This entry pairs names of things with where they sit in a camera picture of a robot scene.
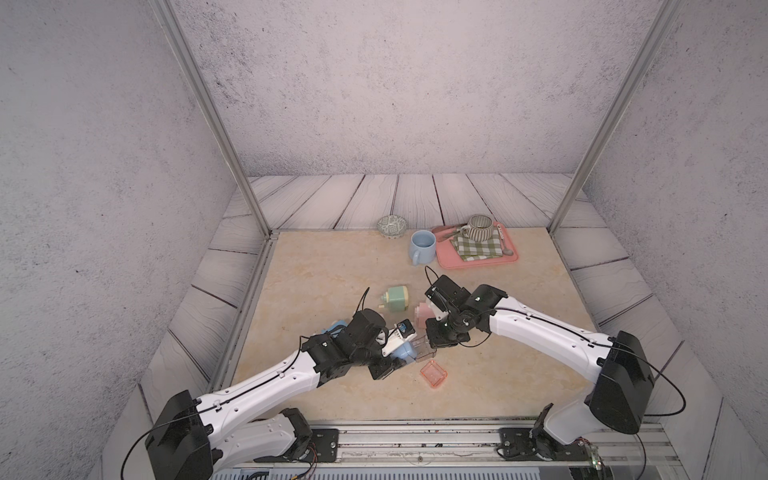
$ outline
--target pink tray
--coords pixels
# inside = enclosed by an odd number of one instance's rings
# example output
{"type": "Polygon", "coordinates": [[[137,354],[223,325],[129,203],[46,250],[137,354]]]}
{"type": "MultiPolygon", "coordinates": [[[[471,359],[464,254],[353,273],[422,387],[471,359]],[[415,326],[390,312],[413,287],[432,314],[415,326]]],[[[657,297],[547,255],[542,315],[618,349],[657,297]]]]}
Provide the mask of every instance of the pink tray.
{"type": "MultiPolygon", "coordinates": [[[[499,265],[500,263],[511,263],[517,260],[519,258],[518,249],[515,248],[515,245],[512,244],[512,238],[510,238],[507,229],[499,222],[494,222],[493,224],[502,228],[502,233],[504,234],[504,244],[508,249],[515,252],[515,255],[504,255],[503,257],[499,258],[486,258],[485,260],[472,260],[471,262],[465,262],[456,252],[456,249],[453,247],[451,240],[448,239],[437,243],[437,261],[440,263],[440,266],[446,269],[466,268],[468,266],[499,265]]],[[[440,240],[441,233],[446,235],[452,228],[453,227],[436,227],[432,229],[432,232],[435,234],[438,240],[440,240]]]]}

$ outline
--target robotic arm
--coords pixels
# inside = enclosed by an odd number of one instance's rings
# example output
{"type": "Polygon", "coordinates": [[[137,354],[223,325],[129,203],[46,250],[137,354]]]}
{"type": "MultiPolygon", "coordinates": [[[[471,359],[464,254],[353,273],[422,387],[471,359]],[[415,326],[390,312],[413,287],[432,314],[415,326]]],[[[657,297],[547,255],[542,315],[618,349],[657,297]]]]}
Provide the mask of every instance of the robotic arm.
{"type": "Polygon", "coordinates": [[[654,387],[640,341],[626,332],[616,338],[588,332],[531,309],[505,292],[481,285],[474,292],[443,275],[425,292],[435,313],[427,320],[432,348],[458,345],[477,328],[523,342],[559,360],[591,385],[563,405],[546,406],[527,445],[517,454],[556,453],[588,433],[606,426],[633,435],[640,430],[654,387]]]}
{"type": "MultiPolygon", "coordinates": [[[[579,372],[591,384],[571,401],[541,412],[528,439],[507,448],[506,457],[555,458],[564,445],[605,426],[622,433],[640,429],[654,377],[634,336],[614,339],[588,332],[520,303],[507,293],[481,285],[470,293],[443,275],[426,291],[435,318],[427,320],[432,348],[456,346],[478,329],[523,342],[579,372]]],[[[355,313],[339,325],[307,338],[300,348],[241,383],[192,399],[172,397],[145,445],[157,480],[207,480],[213,473],[264,456],[297,460],[312,430],[297,409],[253,422],[294,395],[367,366],[374,380],[403,367],[400,346],[416,332],[405,320],[387,330],[375,311],[355,313]]]]}
{"type": "Polygon", "coordinates": [[[307,338],[270,369],[218,392],[192,399],[188,390],[166,403],[145,446],[157,480],[207,480],[213,473],[265,456],[299,459],[312,429],[297,409],[252,422],[292,396],[368,366],[383,379],[406,361],[397,349],[416,337],[409,320],[387,330],[374,310],[355,313],[339,325],[307,338]]]}

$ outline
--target pink object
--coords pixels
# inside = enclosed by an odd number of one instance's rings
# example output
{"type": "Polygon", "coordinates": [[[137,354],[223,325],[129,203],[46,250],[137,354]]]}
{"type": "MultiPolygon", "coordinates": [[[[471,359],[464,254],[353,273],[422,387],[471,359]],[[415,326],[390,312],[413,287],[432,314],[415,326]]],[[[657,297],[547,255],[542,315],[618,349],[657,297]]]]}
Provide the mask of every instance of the pink object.
{"type": "Polygon", "coordinates": [[[445,380],[445,377],[448,376],[448,372],[442,369],[435,360],[429,360],[422,369],[422,376],[429,382],[429,385],[431,385],[432,388],[436,388],[443,380],[445,380]]]}
{"type": "Polygon", "coordinates": [[[416,328],[424,330],[427,328],[427,319],[434,318],[435,314],[428,303],[421,302],[413,309],[413,316],[416,318],[416,328]]]}
{"type": "MultiPolygon", "coordinates": [[[[466,268],[467,266],[499,265],[500,263],[511,263],[517,260],[519,258],[518,249],[512,244],[512,239],[507,232],[507,229],[499,222],[494,222],[493,224],[495,227],[502,228],[502,233],[504,234],[504,246],[515,252],[515,255],[504,255],[503,257],[498,258],[486,258],[485,260],[465,262],[458,255],[450,240],[445,240],[437,243],[437,261],[440,262],[440,266],[450,270],[452,268],[466,268]]],[[[432,229],[432,233],[434,233],[439,240],[441,234],[445,236],[452,229],[453,227],[437,227],[432,229]]]]}

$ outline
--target patterned bowl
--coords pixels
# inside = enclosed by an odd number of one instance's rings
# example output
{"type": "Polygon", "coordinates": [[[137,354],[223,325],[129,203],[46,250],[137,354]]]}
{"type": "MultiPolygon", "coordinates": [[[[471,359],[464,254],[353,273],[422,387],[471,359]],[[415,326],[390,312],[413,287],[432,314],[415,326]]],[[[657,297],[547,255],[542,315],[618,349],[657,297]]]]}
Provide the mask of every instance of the patterned bowl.
{"type": "Polygon", "coordinates": [[[386,215],[379,219],[379,233],[387,238],[400,238],[408,230],[408,222],[397,215],[386,215]]]}

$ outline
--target blue object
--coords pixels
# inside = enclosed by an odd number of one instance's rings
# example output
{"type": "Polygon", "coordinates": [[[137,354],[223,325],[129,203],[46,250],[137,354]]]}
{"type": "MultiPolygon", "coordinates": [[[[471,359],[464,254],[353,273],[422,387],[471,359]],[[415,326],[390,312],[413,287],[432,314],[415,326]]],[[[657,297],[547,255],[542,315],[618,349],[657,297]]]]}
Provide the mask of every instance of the blue object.
{"type": "MultiPolygon", "coordinates": [[[[325,330],[323,330],[323,331],[322,331],[322,332],[320,332],[320,333],[330,332],[331,330],[335,329],[335,328],[336,328],[337,326],[339,326],[339,325],[341,325],[341,326],[347,326],[347,323],[346,323],[346,321],[344,321],[344,320],[339,320],[338,322],[336,322],[336,323],[334,323],[333,325],[331,325],[330,327],[328,327],[328,329],[325,329],[325,330]]],[[[339,329],[339,330],[335,331],[334,333],[331,333],[331,336],[333,336],[333,337],[336,337],[336,335],[339,335],[339,331],[340,331],[340,330],[341,330],[341,329],[339,329]]]]}
{"type": "Polygon", "coordinates": [[[403,343],[401,346],[397,347],[394,352],[390,353],[390,355],[398,359],[403,359],[406,363],[416,361],[416,351],[413,349],[410,342],[403,343]]]}
{"type": "Polygon", "coordinates": [[[408,256],[413,266],[420,263],[430,263],[437,255],[437,239],[429,230],[419,230],[411,236],[411,245],[408,247],[408,256]]]}

